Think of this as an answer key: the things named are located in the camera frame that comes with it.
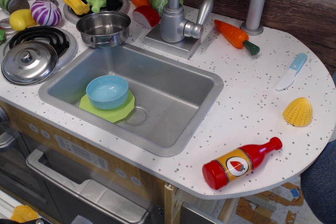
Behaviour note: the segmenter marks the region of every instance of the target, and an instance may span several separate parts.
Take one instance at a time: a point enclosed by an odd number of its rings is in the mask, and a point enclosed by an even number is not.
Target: stainless steel sink basin
[[[111,123],[79,108],[96,77],[124,77],[135,96],[134,110]],[[211,72],[123,43],[88,48],[47,80],[40,98],[160,156],[176,155],[188,143],[223,89]]]

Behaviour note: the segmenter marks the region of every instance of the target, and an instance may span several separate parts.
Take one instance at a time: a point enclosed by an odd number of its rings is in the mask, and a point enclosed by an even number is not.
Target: sink drain
[[[147,118],[146,112],[141,108],[135,107],[124,119],[125,122],[132,125],[143,123]]]

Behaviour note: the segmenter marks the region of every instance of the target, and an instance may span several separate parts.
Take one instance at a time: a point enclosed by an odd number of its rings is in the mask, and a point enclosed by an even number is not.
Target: lid knob
[[[32,60],[30,52],[28,50],[23,50],[20,52],[19,57],[23,63],[28,63]]]

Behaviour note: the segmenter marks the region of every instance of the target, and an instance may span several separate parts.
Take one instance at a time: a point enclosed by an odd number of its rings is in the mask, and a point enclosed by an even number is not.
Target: yellow corn piece
[[[90,11],[90,5],[82,0],[63,0],[77,15],[83,15]]]
[[[307,98],[300,97],[292,101],[282,115],[294,126],[307,126],[313,119],[313,107]]]

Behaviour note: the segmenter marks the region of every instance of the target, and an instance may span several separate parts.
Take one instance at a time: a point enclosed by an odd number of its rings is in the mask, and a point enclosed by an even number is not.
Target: red bottle
[[[268,153],[281,148],[282,142],[277,137],[272,137],[266,144],[244,145],[203,165],[203,176],[211,188],[220,189],[232,180],[252,172],[262,164]]]

